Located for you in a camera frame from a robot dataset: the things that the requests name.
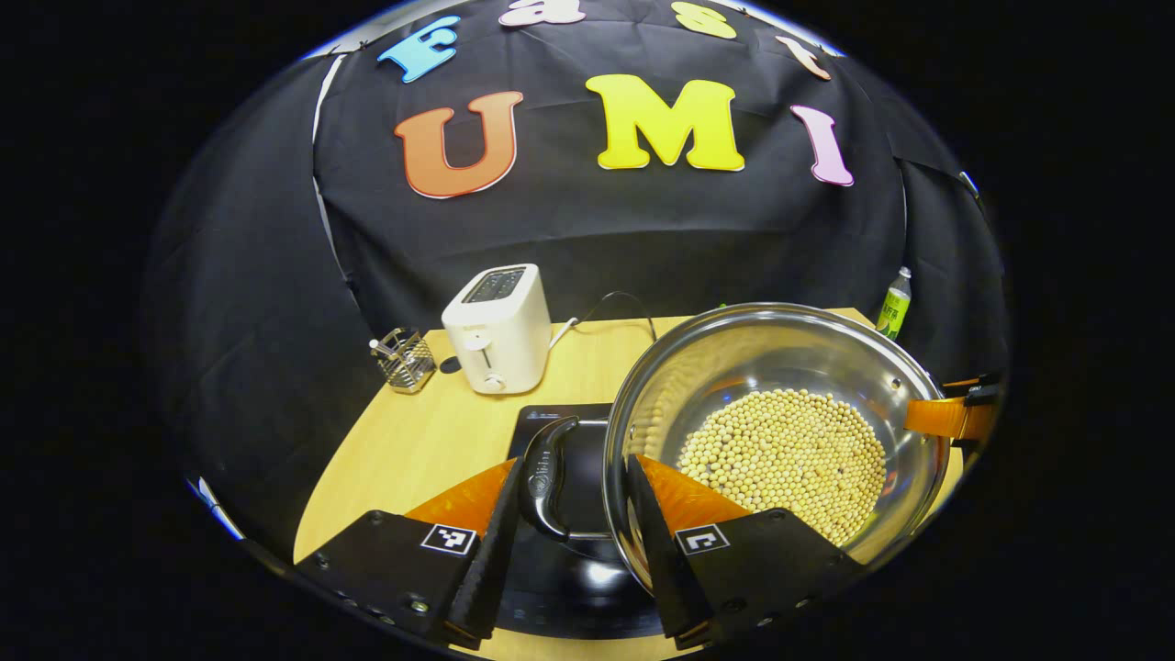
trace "orange letter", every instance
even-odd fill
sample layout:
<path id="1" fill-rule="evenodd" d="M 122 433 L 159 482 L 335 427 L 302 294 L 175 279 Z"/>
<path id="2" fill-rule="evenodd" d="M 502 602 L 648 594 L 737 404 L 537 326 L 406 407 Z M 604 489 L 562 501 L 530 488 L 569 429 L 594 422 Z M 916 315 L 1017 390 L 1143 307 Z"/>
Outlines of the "orange letter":
<path id="1" fill-rule="evenodd" d="M 444 156 L 444 124 L 452 119 L 452 108 L 428 110 L 400 122 L 395 134 L 404 140 L 408 184 L 425 197 L 443 200 L 501 181 L 513 167 L 513 107 L 519 101 L 521 92 L 498 92 L 469 102 L 469 109 L 482 115 L 485 134 L 485 155 L 469 167 L 449 167 Z"/>
<path id="2" fill-rule="evenodd" d="M 821 69 L 820 65 L 815 63 L 815 55 L 808 53 L 808 49 L 800 46 L 799 41 L 778 35 L 776 36 L 776 41 L 787 46 L 787 49 L 792 52 L 792 56 L 799 60 L 799 62 L 804 65 L 804 68 L 812 72 L 812 75 L 819 77 L 820 80 L 832 80 L 832 75 Z"/>

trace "pink letter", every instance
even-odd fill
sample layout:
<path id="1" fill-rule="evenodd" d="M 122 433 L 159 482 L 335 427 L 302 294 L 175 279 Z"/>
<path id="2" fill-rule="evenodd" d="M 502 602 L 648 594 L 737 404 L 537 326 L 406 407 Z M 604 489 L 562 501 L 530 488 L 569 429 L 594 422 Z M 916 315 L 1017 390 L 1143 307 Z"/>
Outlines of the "pink letter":
<path id="1" fill-rule="evenodd" d="M 845 160 L 840 157 L 840 146 L 837 144 L 837 136 L 832 134 L 832 127 L 837 124 L 835 120 L 807 106 L 792 106 L 792 112 L 804 122 L 808 137 L 812 140 L 812 151 L 815 154 L 812 176 L 826 183 L 852 186 L 853 174 L 845 167 Z"/>

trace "green bottle label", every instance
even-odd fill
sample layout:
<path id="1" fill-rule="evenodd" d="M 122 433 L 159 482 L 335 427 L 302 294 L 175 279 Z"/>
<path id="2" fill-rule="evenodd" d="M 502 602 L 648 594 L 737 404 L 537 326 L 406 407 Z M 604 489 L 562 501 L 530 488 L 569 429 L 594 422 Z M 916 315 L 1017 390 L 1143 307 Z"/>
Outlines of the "green bottle label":
<path id="1" fill-rule="evenodd" d="M 906 310 L 909 309 L 909 298 L 900 296 L 889 290 L 881 304 L 881 316 L 878 318 L 878 332 L 891 340 L 898 337 L 901 330 L 901 321 L 906 318 Z"/>

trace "wooden table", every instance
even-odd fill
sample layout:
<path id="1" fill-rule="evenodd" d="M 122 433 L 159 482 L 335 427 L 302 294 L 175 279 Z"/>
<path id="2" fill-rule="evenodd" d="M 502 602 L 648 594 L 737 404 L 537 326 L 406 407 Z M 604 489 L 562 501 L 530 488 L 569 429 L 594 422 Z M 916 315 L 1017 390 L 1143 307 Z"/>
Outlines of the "wooden table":
<path id="1" fill-rule="evenodd" d="M 872 326 L 859 311 L 832 309 Z M 689 316 L 653 318 L 662 336 Z M 552 324 L 552 332 L 562 323 Z M 444 330 L 431 330 L 425 343 L 439 364 L 454 356 Z M 432 376 L 414 396 L 383 386 L 351 427 L 323 471 L 307 504 L 294 541 L 294 562 L 337 535 L 370 510 L 402 513 L 442 491 L 506 459 L 518 410 L 532 405 L 611 403 L 629 370 L 649 349 L 644 318 L 585 321 L 551 350 L 542 383 L 529 393 L 481 396 L 464 375 Z M 960 451 L 952 450 L 947 483 L 936 510 L 962 472 Z M 464 648 L 454 648 L 470 653 Z M 495 629 L 494 638 L 470 653 L 503 661 L 558 659 L 665 659 L 685 654 L 671 639 L 569 640 Z"/>

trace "letter m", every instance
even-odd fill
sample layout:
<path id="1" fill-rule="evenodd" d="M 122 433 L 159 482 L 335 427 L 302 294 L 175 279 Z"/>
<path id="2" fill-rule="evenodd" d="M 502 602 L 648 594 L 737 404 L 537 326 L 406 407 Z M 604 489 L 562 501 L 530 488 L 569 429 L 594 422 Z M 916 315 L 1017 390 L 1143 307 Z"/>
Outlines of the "letter m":
<path id="1" fill-rule="evenodd" d="M 665 164 L 677 162 L 685 140 L 693 133 L 693 148 L 685 155 L 691 166 L 743 169 L 745 161 L 734 146 L 731 123 L 730 103 L 734 90 L 730 87 L 710 80 L 691 80 L 671 108 L 634 75 L 597 75 L 585 85 L 604 100 L 607 150 L 599 155 L 600 167 L 620 169 L 649 164 L 649 151 L 637 143 L 639 128 Z"/>

